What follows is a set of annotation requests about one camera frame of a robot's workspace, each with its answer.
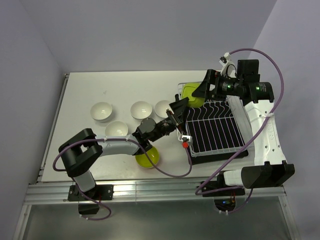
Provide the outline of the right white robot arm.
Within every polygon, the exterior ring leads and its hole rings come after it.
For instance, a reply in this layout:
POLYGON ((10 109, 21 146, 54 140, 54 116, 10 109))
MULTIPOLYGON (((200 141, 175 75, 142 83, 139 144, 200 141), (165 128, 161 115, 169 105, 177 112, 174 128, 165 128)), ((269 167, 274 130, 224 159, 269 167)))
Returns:
POLYGON ((274 111, 280 102, 275 101, 272 85, 260 81, 259 61, 239 60, 234 77, 228 75, 229 66, 231 62, 226 62, 220 71, 207 70, 192 96, 207 100, 239 97, 249 119, 252 138, 196 189, 196 195, 206 194, 203 189, 214 177, 219 179, 216 191, 227 195, 238 188, 279 187, 295 173, 295 166, 287 162, 278 137, 274 111), (254 144, 254 164, 225 171, 250 144, 254 144))

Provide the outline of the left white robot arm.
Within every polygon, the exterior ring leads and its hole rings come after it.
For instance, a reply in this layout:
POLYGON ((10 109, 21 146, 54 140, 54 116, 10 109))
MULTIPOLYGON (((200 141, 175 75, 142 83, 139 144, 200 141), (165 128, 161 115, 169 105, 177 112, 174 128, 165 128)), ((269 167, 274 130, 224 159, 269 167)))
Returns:
POLYGON ((189 143, 191 137, 187 136, 185 129, 188 103, 188 97, 170 103, 165 119, 155 122, 148 117, 141 121, 132 134, 125 136, 97 138, 91 128, 85 128, 59 147, 54 161, 62 160, 63 171, 76 183, 79 194, 86 200, 91 200, 96 197, 98 188, 90 168, 99 157, 145 155, 152 149, 153 142, 174 131, 180 141, 189 143))

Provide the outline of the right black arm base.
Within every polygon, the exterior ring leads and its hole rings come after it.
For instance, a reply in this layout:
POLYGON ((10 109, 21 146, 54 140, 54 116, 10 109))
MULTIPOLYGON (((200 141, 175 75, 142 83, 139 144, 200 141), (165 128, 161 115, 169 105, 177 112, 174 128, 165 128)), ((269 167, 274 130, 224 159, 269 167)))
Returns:
POLYGON ((218 197, 214 200, 215 207, 221 211, 232 211, 236 208, 236 197, 244 196, 242 187, 227 186, 222 180, 213 180, 201 188, 198 194, 204 198, 218 197))

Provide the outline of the green bowl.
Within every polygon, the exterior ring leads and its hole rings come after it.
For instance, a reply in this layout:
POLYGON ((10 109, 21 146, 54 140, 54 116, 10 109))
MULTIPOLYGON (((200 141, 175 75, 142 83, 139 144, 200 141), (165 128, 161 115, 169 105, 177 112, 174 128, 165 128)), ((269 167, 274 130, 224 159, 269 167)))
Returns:
MULTIPOLYGON (((152 147, 150 150, 148 150, 147 152, 147 155, 148 157, 150 158, 151 162, 154 164, 154 165, 157 165, 159 160, 160 160, 160 155, 159 155, 159 152, 157 150, 156 147, 152 147)), ((145 169, 150 169, 150 168, 153 168, 153 164, 149 161, 148 157, 143 153, 141 155, 136 155, 135 156, 135 160, 136 160, 136 163, 142 167, 142 168, 145 168, 145 169)))
POLYGON ((200 86, 199 82, 186 83, 181 91, 182 99, 188 98, 187 106, 189 108, 200 108, 204 105, 205 99, 201 97, 194 97, 192 93, 200 86))

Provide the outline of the orange bowl white inside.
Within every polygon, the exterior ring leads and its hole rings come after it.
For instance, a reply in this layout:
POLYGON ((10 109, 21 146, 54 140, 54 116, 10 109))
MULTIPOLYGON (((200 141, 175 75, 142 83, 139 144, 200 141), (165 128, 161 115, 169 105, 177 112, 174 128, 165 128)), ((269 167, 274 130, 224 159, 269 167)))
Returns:
POLYGON ((142 169, 146 169, 146 170, 149 170, 149 169, 155 169, 155 167, 151 164, 151 165, 148 165, 148 166, 144 166, 144 165, 140 165, 139 163, 137 163, 137 165, 142 168, 142 169))

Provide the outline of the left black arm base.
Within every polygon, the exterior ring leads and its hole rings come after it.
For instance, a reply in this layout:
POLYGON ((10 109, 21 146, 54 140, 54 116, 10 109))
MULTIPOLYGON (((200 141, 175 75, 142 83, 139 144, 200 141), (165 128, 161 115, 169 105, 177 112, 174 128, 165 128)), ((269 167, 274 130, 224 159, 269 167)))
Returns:
POLYGON ((114 186, 112 184, 98 184, 91 190, 82 192, 77 185, 71 185, 67 196, 68 202, 78 202, 78 213, 91 217, 96 215, 102 201, 113 199, 114 186))

